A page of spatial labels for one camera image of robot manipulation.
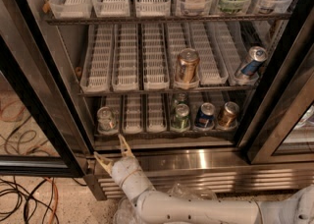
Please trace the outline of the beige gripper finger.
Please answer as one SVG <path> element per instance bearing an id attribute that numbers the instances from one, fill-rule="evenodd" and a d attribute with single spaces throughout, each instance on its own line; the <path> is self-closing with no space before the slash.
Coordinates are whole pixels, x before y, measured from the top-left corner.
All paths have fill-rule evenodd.
<path id="1" fill-rule="evenodd" d="M 112 167 L 114 165 L 114 161 L 112 159 L 102 157 L 98 152 L 93 153 L 95 159 L 102 166 L 102 168 L 109 174 L 112 174 Z"/>
<path id="2" fill-rule="evenodd" d="M 133 153 L 126 139 L 122 135 L 118 135 L 120 141 L 120 150 L 123 157 L 133 157 Z"/>

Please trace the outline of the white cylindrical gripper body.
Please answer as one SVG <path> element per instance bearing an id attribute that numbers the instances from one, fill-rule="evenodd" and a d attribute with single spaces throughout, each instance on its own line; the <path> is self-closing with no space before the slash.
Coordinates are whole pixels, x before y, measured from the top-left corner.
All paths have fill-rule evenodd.
<path id="1" fill-rule="evenodd" d="M 111 176 L 130 201 L 137 201 L 142 193 L 155 190 L 137 159 L 132 156 L 115 162 Z"/>

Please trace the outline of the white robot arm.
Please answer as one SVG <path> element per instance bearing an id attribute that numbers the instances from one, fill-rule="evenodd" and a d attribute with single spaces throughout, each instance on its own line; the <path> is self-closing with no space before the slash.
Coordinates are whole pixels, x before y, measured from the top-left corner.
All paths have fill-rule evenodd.
<path id="1" fill-rule="evenodd" d="M 137 216 L 146 224 L 313 224 L 314 186 L 286 200 L 244 201 L 187 199 L 155 189 L 124 137 L 119 137 L 122 157 L 95 154 L 95 159 L 122 189 Z"/>

